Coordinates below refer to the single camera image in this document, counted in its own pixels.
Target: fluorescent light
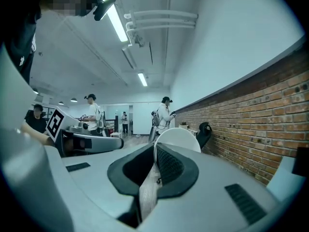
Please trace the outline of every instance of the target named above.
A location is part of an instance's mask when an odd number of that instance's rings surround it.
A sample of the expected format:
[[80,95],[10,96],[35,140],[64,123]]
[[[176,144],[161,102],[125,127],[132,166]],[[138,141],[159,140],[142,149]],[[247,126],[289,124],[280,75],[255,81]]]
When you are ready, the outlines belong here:
[[143,83],[144,87],[146,87],[146,86],[147,86],[147,83],[146,83],[144,74],[143,74],[143,73],[139,73],[138,75],[139,75],[139,78],[140,78],[141,83]]
[[115,28],[115,31],[120,39],[121,42],[127,41],[126,32],[124,31],[124,28],[121,24],[119,15],[116,11],[115,5],[113,4],[110,9],[107,11],[107,15],[110,18],[112,25]]

